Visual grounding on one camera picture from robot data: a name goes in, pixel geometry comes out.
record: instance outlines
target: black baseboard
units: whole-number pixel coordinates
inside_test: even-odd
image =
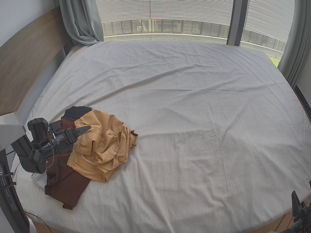
[[[294,91],[296,92],[298,98],[300,99],[302,105],[304,106],[307,114],[309,115],[309,118],[311,118],[311,108],[307,102],[307,100],[305,99],[304,95],[302,94],[302,92],[300,91],[300,89],[298,88],[298,86],[296,86],[294,88]]]

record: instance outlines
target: bed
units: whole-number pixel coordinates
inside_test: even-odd
[[[75,47],[29,115],[115,114],[139,137],[70,211],[12,169],[23,208],[61,232],[250,232],[310,194],[311,124],[261,51],[187,41]]]

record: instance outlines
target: green grass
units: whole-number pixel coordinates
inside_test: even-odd
[[[272,57],[272,56],[268,56],[270,58],[270,60],[272,61],[272,63],[277,67],[280,63],[280,60],[279,58],[275,58],[275,57]]]

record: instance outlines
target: wooden headboard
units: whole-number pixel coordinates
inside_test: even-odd
[[[0,116],[17,111],[33,82],[68,42],[58,6],[0,47]]]

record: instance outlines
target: gray curtain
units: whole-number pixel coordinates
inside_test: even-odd
[[[298,82],[311,48],[310,6],[311,0],[295,0],[293,24],[278,66],[292,88]]]
[[[59,0],[64,25],[73,42],[92,45],[104,41],[95,0]]]

